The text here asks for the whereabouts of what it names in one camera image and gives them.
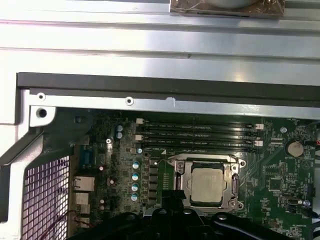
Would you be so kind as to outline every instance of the chip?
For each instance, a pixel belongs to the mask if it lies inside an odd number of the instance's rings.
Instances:
[[[269,191],[280,191],[281,190],[281,179],[271,178],[269,182]]]
[[[221,169],[195,168],[192,172],[191,200],[219,203],[223,197],[224,185],[224,173]]]

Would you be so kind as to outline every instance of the capacitor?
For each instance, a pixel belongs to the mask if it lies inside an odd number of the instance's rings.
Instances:
[[[139,174],[136,173],[136,172],[133,173],[133,174],[132,174],[132,180],[133,180],[133,181],[137,181],[138,179],[139,179]]]
[[[134,184],[132,184],[132,186],[131,186],[131,190],[132,190],[133,192],[138,191],[138,189],[139,189],[139,185],[138,185],[138,183],[134,183]]]
[[[115,137],[116,137],[117,139],[121,139],[122,136],[123,136],[123,134],[122,134],[121,132],[117,132],[116,135],[115,135]]]
[[[132,163],[132,168],[133,169],[138,169],[139,166],[140,166],[140,163],[138,161],[135,161],[135,162]]]
[[[138,194],[137,193],[132,193],[131,200],[134,201],[134,202],[137,201],[138,200]]]
[[[116,126],[116,130],[117,130],[118,132],[122,132],[123,129],[124,129],[124,127],[123,127],[122,125]]]
[[[292,157],[298,158],[305,152],[305,147],[299,141],[290,141],[286,144],[286,153]]]

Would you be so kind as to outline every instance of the screw hole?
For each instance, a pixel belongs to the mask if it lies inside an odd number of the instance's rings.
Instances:
[[[46,116],[47,116],[47,110],[45,110],[45,109],[40,109],[40,110],[38,110],[38,116],[39,116],[39,118],[45,118]]]

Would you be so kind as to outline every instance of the motherboard mounting hole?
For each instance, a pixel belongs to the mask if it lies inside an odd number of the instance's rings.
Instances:
[[[47,116],[47,110],[41,108],[41,109],[38,109],[38,111],[36,112],[37,116],[39,118],[45,118]]]

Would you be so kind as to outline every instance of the electrolytic capacitor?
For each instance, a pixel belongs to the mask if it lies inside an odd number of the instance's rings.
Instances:
[[[117,130],[118,132],[122,132],[123,129],[124,129],[124,127],[123,127],[122,125],[116,126],[116,130]]]
[[[121,132],[117,132],[116,135],[115,135],[115,137],[117,139],[122,139],[122,136],[123,136],[123,134]]]
[[[135,161],[135,162],[132,163],[132,168],[133,169],[138,169],[139,166],[140,166],[140,163],[138,161]]]
[[[131,190],[132,190],[133,192],[138,191],[138,189],[139,189],[139,185],[138,185],[138,183],[134,183],[134,184],[132,184]]]
[[[132,174],[132,180],[133,181],[137,181],[139,179],[139,174],[138,173],[134,173],[134,174]]]
[[[138,194],[137,194],[137,193],[133,193],[133,194],[131,195],[131,200],[134,201],[134,202],[136,202],[136,201],[138,200]]]

